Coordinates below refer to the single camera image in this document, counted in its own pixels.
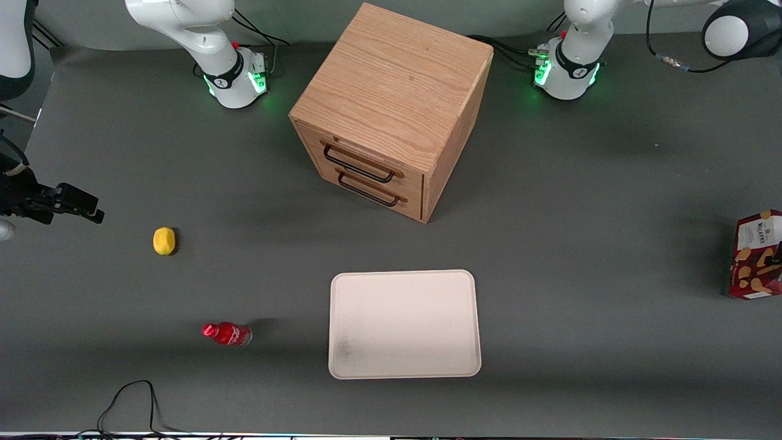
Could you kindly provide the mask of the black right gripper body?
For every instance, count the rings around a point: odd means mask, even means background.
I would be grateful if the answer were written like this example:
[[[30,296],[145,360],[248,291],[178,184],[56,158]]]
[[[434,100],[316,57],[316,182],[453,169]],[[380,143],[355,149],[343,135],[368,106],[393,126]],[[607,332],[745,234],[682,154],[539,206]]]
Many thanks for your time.
[[[1,171],[1,215],[50,225],[59,189],[39,183],[30,167],[5,154],[1,154]]]

